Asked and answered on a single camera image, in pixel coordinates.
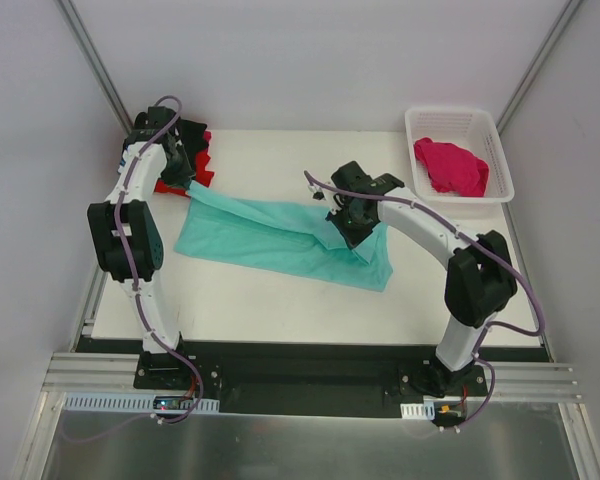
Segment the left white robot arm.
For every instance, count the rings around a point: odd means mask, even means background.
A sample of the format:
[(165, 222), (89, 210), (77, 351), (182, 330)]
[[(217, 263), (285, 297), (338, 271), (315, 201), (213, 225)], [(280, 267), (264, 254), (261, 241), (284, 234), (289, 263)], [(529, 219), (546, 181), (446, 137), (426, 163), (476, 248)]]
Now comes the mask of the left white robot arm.
[(143, 350), (174, 354), (181, 332), (169, 312), (160, 270), (165, 249), (149, 201), (156, 184), (188, 190), (196, 172), (182, 133), (182, 104), (161, 97), (123, 143), (118, 180), (87, 219), (99, 267), (121, 285), (144, 329)]

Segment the white plastic basket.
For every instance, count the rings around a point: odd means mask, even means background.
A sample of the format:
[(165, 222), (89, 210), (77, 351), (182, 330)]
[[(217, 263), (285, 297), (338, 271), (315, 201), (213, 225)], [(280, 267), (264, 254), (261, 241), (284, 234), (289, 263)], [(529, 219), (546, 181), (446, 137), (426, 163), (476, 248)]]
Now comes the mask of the white plastic basket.
[(427, 202), (503, 204), (515, 189), (490, 113), (474, 108), (412, 107), (405, 132), (416, 194)]

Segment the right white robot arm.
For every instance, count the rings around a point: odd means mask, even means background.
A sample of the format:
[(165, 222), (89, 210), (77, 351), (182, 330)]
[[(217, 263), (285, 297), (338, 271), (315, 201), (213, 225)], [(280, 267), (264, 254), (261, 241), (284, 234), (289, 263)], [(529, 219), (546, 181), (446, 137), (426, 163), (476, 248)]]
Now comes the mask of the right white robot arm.
[(437, 398), (461, 388), (475, 364), (486, 323), (517, 293), (507, 241), (499, 232), (461, 236), (459, 227), (422, 203), (395, 176), (373, 178), (349, 162), (331, 175), (331, 222), (351, 249), (380, 224), (416, 242), (446, 270), (444, 302), (450, 313), (433, 358), (410, 376), (415, 391)]

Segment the teal t shirt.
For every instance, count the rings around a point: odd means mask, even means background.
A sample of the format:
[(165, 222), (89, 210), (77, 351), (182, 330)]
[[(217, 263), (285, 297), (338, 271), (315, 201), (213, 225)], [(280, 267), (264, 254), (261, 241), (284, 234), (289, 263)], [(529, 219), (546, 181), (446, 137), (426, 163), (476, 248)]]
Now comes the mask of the teal t shirt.
[(179, 254), (376, 292), (393, 274), (383, 226), (349, 249), (326, 207), (240, 199), (198, 183), (189, 197)]

